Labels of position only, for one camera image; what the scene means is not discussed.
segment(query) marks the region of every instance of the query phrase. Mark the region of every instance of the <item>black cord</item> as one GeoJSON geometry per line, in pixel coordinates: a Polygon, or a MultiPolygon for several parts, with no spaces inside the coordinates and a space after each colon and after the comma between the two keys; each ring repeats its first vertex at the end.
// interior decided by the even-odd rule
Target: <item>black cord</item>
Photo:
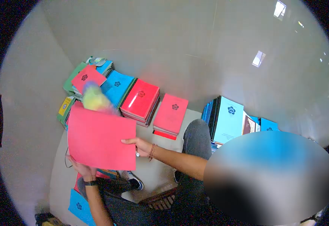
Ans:
{"type": "Polygon", "coordinates": [[[66,154],[68,153],[68,150],[69,150],[69,147],[66,149],[66,152],[65,152],[65,156],[64,156],[64,162],[65,162],[65,166],[66,166],[66,168],[70,168],[70,167],[72,167],[73,165],[71,165],[71,166],[69,166],[68,167],[68,165],[66,164],[66,154]]]}

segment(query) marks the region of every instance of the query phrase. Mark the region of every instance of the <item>window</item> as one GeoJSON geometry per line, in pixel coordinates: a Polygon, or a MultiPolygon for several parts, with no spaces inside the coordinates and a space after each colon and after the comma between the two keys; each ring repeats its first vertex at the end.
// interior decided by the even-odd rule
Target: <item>window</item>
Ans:
{"type": "Polygon", "coordinates": [[[262,53],[261,51],[257,52],[257,55],[255,56],[255,59],[252,61],[252,65],[259,67],[265,58],[266,54],[262,53]]]}
{"type": "Polygon", "coordinates": [[[281,1],[277,1],[274,11],[274,16],[282,21],[285,10],[286,10],[286,5],[284,5],[284,3],[282,3],[281,1]]]}

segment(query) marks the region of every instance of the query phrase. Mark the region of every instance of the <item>gray jeans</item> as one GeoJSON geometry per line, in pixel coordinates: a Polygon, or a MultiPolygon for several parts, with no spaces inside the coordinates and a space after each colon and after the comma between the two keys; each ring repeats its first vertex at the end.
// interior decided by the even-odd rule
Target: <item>gray jeans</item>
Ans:
{"type": "MultiPolygon", "coordinates": [[[[183,136],[182,152],[209,159],[211,157],[211,140],[208,125],[201,119],[192,121],[183,136]]],[[[175,224],[183,208],[195,210],[207,205],[203,182],[182,174],[171,209],[154,210],[148,206],[138,205],[121,197],[123,192],[131,189],[131,184],[124,179],[110,180],[98,178],[100,195],[112,220],[117,225],[167,225],[168,218],[175,224]]],[[[87,199],[83,178],[78,180],[78,189],[87,199]]]]}

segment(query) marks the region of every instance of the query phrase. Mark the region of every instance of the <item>bracelet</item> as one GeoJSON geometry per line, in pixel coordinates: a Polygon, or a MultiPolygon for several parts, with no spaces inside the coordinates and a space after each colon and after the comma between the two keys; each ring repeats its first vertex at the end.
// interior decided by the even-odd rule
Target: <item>bracelet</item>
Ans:
{"type": "Polygon", "coordinates": [[[149,161],[151,161],[153,159],[153,152],[156,149],[157,145],[156,144],[152,144],[152,149],[151,152],[149,153],[148,159],[149,161]]]}

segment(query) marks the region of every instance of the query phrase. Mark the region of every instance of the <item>sneaker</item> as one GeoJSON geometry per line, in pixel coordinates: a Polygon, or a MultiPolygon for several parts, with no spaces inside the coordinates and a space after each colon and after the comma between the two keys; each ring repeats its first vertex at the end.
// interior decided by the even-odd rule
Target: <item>sneaker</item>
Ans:
{"type": "Polygon", "coordinates": [[[175,170],[173,172],[173,178],[175,179],[175,182],[176,183],[178,183],[178,181],[180,180],[181,174],[182,173],[180,171],[178,171],[178,170],[175,170]]]}
{"type": "Polygon", "coordinates": [[[141,191],[144,189],[144,184],[129,170],[119,170],[119,174],[122,178],[128,180],[133,189],[141,191]]]}

